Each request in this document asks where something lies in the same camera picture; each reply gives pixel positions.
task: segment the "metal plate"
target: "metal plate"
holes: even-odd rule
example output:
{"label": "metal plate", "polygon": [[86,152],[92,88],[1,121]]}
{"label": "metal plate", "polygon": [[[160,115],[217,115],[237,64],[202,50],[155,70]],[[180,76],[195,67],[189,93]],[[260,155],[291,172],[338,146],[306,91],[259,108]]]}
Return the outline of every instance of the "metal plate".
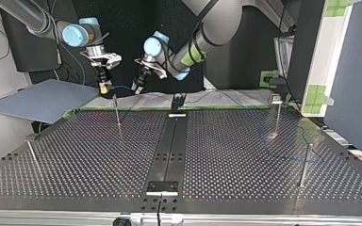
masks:
{"label": "metal plate", "polygon": [[[191,111],[177,212],[362,216],[362,163],[308,119],[276,113]],[[305,139],[316,153],[299,188]]]}
{"label": "metal plate", "polygon": [[53,124],[97,95],[95,88],[49,79],[0,100],[0,114]]}
{"label": "metal plate", "polygon": [[165,112],[81,112],[0,163],[0,208],[140,211]]}
{"label": "metal plate", "polygon": [[[78,113],[33,144],[38,162],[26,146],[0,161],[0,210],[362,216],[362,162],[295,111],[276,113],[122,112],[121,130],[114,112]],[[299,188],[305,139],[316,153]],[[145,196],[155,180],[179,195]]]}

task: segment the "green tape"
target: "green tape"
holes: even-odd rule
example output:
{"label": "green tape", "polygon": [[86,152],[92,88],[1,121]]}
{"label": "green tape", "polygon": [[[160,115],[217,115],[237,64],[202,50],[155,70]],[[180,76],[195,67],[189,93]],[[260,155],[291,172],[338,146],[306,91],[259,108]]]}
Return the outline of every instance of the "green tape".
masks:
{"label": "green tape", "polygon": [[349,0],[328,0],[325,17],[343,17]]}
{"label": "green tape", "polygon": [[193,57],[193,59],[197,62],[197,63],[200,63],[202,61],[204,61],[204,58],[206,57],[206,53],[201,51],[201,53],[204,55],[203,57],[201,56],[201,54],[199,53],[198,49],[196,48],[195,45],[193,45],[191,48],[190,48],[190,54],[189,52],[187,52],[184,57],[181,59],[181,62],[184,64],[184,65],[187,65],[187,66],[192,66],[195,62],[193,62],[192,58],[190,56]]}
{"label": "green tape", "polygon": [[64,112],[64,114],[63,114],[63,119],[65,119],[65,120],[71,119],[71,118],[75,115],[75,112],[76,112],[75,109],[67,110],[67,111]]}
{"label": "green tape", "polygon": [[278,72],[277,70],[274,71],[262,71],[260,74],[260,84],[259,86],[261,88],[271,88],[271,89],[275,89],[277,88],[276,85],[270,85],[270,83],[265,82],[264,79],[265,78],[277,78],[279,77],[280,72]]}
{"label": "green tape", "polygon": [[292,98],[292,95],[288,94],[284,101],[284,107],[289,106],[290,98]]}
{"label": "green tape", "polygon": [[307,90],[304,113],[320,114],[322,105],[325,104],[326,86],[310,85]]}

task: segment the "end effector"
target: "end effector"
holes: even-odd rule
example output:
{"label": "end effector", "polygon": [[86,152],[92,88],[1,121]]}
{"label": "end effector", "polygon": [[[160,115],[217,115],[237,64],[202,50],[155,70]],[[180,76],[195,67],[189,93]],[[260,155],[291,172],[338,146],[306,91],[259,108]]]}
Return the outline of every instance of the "end effector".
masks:
{"label": "end effector", "polygon": [[140,72],[135,77],[132,87],[136,94],[140,94],[144,89],[147,77],[152,73],[156,74],[160,79],[173,76],[179,81],[189,74],[189,67],[181,66],[180,68],[184,69],[179,70],[174,65],[175,55],[173,49],[168,46],[169,40],[169,37],[157,31],[143,44],[145,52],[143,58],[135,59],[135,62],[140,64]]}
{"label": "end effector", "polygon": [[107,94],[112,88],[112,75],[109,70],[117,67],[122,57],[108,53],[102,36],[100,25],[96,18],[84,18],[79,24],[68,24],[63,28],[63,40],[73,47],[87,46],[81,54],[90,60],[91,66],[98,72],[97,83],[101,94]]}

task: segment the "black wall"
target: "black wall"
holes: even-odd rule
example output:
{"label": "black wall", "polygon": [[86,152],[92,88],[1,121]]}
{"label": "black wall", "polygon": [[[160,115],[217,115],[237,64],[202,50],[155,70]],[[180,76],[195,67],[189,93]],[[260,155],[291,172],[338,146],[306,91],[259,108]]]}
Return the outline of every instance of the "black wall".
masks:
{"label": "black wall", "polygon": [[[102,31],[110,32],[105,39],[108,51],[123,57],[122,64],[114,70],[116,84],[131,86],[138,64],[134,59],[143,54],[143,43],[159,30],[170,37],[175,51],[187,43],[196,16],[179,0],[74,0],[79,18],[94,16],[99,19]],[[165,80],[152,76],[147,90],[160,92],[194,92],[202,90],[202,65],[182,82],[170,77]]]}

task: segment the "black cable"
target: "black cable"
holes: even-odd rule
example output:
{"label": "black cable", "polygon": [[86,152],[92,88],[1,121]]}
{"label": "black cable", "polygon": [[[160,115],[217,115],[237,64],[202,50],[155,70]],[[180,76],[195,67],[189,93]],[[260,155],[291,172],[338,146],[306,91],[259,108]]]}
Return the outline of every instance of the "black cable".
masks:
{"label": "black cable", "polygon": [[[284,80],[285,80],[285,82],[286,82],[286,84],[287,84],[287,88],[288,88],[288,91],[289,91],[290,95],[292,96],[292,98],[293,98],[294,100],[297,100],[297,99],[295,98],[295,96],[293,95],[292,89],[291,89],[290,86],[289,86],[289,83],[288,83],[287,78],[286,78],[285,75],[284,75],[284,64],[283,64],[282,57],[281,57],[281,44],[280,44],[281,25],[282,25],[282,20],[284,19],[285,11],[286,11],[286,7],[285,7],[285,5],[284,5],[284,7],[282,8],[282,13],[281,13],[281,18],[280,18],[280,24],[278,25],[278,38],[277,38],[277,42],[278,42],[278,59],[279,59],[280,64],[281,64],[281,76],[284,78]],[[297,103],[296,103],[296,106],[298,106],[299,111],[302,112],[301,107],[300,107]]]}
{"label": "black cable", "polygon": [[163,196],[160,196],[160,202],[158,203],[158,208],[157,208],[157,213],[156,213],[156,216],[157,216],[157,226],[161,226],[161,219],[160,219],[160,205],[161,205],[161,198]]}
{"label": "black cable", "polygon": [[62,64],[64,65],[64,67],[67,70],[71,69],[74,72],[74,74],[77,76],[77,79],[75,79],[75,77],[71,73],[70,73],[70,76],[72,77],[72,79],[74,79],[74,81],[76,81],[77,83],[80,83],[80,75],[79,75],[79,73],[72,66],[70,66],[68,63],[62,61]]}

